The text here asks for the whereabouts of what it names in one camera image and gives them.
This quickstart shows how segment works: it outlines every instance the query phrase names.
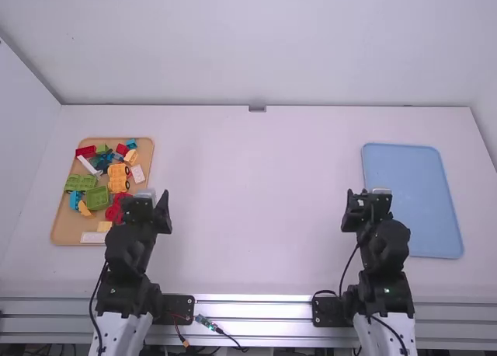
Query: lego brick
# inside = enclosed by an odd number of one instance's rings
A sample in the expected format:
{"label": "lego brick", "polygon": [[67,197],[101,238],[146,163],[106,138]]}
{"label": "lego brick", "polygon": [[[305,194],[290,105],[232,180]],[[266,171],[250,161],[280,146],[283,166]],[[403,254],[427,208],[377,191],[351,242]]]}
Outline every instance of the lego brick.
{"label": "lego brick", "polygon": [[127,181],[127,176],[130,169],[124,164],[112,164],[109,166],[107,174],[109,175],[109,191],[112,194],[121,193],[130,188],[130,183]]}
{"label": "lego brick", "polygon": [[106,186],[95,187],[86,192],[86,206],[89,210],[97,211],[109,206],[109,191]]}
{"label": "lego brick", "polygon": [[96,168],[101,160],[102,158],[100,156],[94,156],[93,158],[89,159],[89,162],[92,166]]}
{"label": "lego brick", "polygon": [[117,162],[124,162],[124,157],[119,152],[114,152],[113,159]]}
{"label": "lego brick", "polygon": [[110,162],[107,159],[100,159],[99,163],[96,165],[97,170],[102,171],[102,173],[107,174],[109,170]]}
{"label": "lego brick", "polygon": [[96,148],[96,154],[97,155],[105,154],[107,150],[109,150],[109,146],[107,146],[106,144],[101,144]]}
{"label": "lego brick", "polygon": [[79,183],[81,181],[81,176],[72,174],[68,176],[68,179],[65,181],[64,191],[68,193],[78,190]]}
{"label": "lego brick", "polygon": [[94,216],[92,213],[89,211],[89,209],[86,207],[85,202],[79,201],[78,202],[78,209],[79,212],[81,212],[81,215],[85,216],[86,218],[93,218]]}
{"label": "lego brick", "polygon": [[138,147],[137,140],[135,140],[134,138],[127,140],[126,146],[128,149],[137,148]]}
{"label": "lego brick", "polygon": [[97,227],[97,232],[108,232],[112,228],[112,222],[99,222],[99,226]]}
{"label": "lego brick", "polygon": [[143,183],[145,181],[145,175],[139,164],[131,167],[131,173],[133,173],[135,183]]}
{"label": "lego brick", "polygon": [[130,150],[124,156],[124,162],[128,163],[130,166],[134,166],[134,163],[137,161],[137,159],[138,159],[138,153],[135,149]]}
{"label": "lego brick", "polygon": [[99,180],[93,175],[84,175],[79,179],[79,188],[77,190],[87,191],[96,187]]}
{"label": "lego brick", "polygon": [[129,193],[118,193],[114,195],[113,205],[106,209],[106,220],[114,222],[116,225],[123,223],[123,211],[121,210],[121,201],[124,198],[133,197]]}
{"label": "lego brick", "polygon": [[81,234],[80,243],[104,243],[107,233],[101,232],[83,232]]}
{"label": "lego brick", "polygon": [[90,172],[92,175],[97,176],[100,178],[100,175],[102,175],[103,171],[97,171],[93,166],[90,164],[88,160],[86,160],[83,155],[78,155],[78,160],[81,162],[81,164],[86,168],[88,172]]}
{"label": "lego brick", "polygon": [[127,152],[129,152],[129,151],[130,151],[130,149],[128,149],[126,145],[117,144],[116,152],[118,154],[121,154],[122,156],[125,156],[127,154]]}
{"label": "lego brick", "polygon": [[69,207],[75,211],[79,211],[78,203],[81,200],[83,193],[80,191],[72,191],[69,194]]}
{"label": "lego brick", "polygon": [[92,158],[96,155],[96,146],[85,146],[84,148],[77,148],[75,153],[75,158],[78,158],[78,155],[82,155],[84,158]]}

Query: cork board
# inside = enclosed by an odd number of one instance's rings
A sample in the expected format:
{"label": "cork board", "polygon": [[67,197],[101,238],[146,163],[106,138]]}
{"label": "cork board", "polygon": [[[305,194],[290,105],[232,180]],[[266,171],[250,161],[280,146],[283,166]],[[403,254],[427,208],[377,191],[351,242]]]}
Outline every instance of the cork board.
{"label": "cork board", "polygon": [[[83,148],[85,146],[99,146],[101,144],[106,144],[114,152],[116,151],[117,144],[126,144],[128,138],[86,138],[81,141],[78,148]],[[150,175],[150,167],[152,163],[152,156],[154,154],[154,142],[150,138],[136,138],[137,142],[137,152],[138,158],[134,165],[140,164],[145,175],[145,181],[139,183],[138,185],[134,183],[133,177],[130,177],[130,189],[128,193],[135,194],[137,190],[143,190],[147,188],[148,176]],[[73,156],[68,159],[72,160],[72,167],[69,174],[78,175],[88,175],[89,172],[85,167]],[[112,164],[117,164],[119,162],[113,160]],[[102,175],[97,183],[97,187],[102,185],[107,185],[109,182],[109,177],[107,175]],[[64,187],[60,189],[62,194],[61,202],[57,210],[57,215],[55,216],[54,224],[52,226],[52,231],[50,234],[50,239],[54,245],[59,246],[94,246],[94,244],[80,243],[81,236],[83,232],[96,232],[99,222],[104,222],[106,220],[105,213],[106,210],[101,211],[91,211],[94,218],[86,218],[81,215],[78,211],[72,210],[69,207],[69,194],[64,192]]]}

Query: blue tray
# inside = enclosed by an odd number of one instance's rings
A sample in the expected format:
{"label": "blue tray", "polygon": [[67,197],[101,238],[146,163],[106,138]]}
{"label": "blue tray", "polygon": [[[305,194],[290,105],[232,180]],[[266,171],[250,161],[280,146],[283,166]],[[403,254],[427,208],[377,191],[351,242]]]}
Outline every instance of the blue tray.
{"label": "blue tray", "polygon": [[395,219],[411,229],[414,257],[458,259],[463,242],[442,158],[429,146],[365,144],[364,183],[368,190],[391,189]]}

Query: yellow toy car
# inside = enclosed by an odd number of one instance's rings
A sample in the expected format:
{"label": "yellow toy car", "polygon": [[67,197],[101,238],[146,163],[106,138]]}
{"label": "yellow toy car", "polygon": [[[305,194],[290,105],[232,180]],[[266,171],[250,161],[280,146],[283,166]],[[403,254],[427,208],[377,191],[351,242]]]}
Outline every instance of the yellow toy car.
{"label": "yellow toy car", "polygon": [[130,189],[130,182],[127,180],[130,169],[124,163],[112,164],[107,170],[109,175],[109,192],[117,194]]}

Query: green lego plate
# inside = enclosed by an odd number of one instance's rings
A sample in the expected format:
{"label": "green lego plate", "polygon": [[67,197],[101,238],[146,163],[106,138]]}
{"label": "green lego plate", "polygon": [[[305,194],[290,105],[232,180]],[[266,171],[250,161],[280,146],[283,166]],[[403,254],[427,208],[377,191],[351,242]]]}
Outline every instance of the green lego plate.
{"label": "green lego plate", "polygon": [[103,210],[109,206],[109,189],[107,186],[96,187],[86,192],[86,207],[90,211]]}

